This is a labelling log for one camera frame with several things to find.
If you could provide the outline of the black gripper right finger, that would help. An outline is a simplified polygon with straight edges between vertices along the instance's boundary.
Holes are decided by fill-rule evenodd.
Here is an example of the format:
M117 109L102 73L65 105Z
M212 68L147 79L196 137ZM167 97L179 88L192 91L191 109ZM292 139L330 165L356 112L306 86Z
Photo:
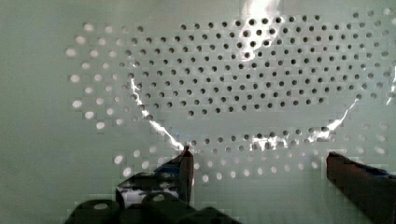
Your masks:
M327 178L374 224L395 224L395 175L330 152Z

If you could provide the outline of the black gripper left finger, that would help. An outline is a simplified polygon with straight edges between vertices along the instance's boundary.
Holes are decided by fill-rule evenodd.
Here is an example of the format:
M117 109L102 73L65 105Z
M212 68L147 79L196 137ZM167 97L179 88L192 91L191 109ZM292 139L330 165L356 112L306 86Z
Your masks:
M220 210L190 205L193 155L179 155L152 172L141 172L116 186L114 200L88 200L64 224L241 224Z

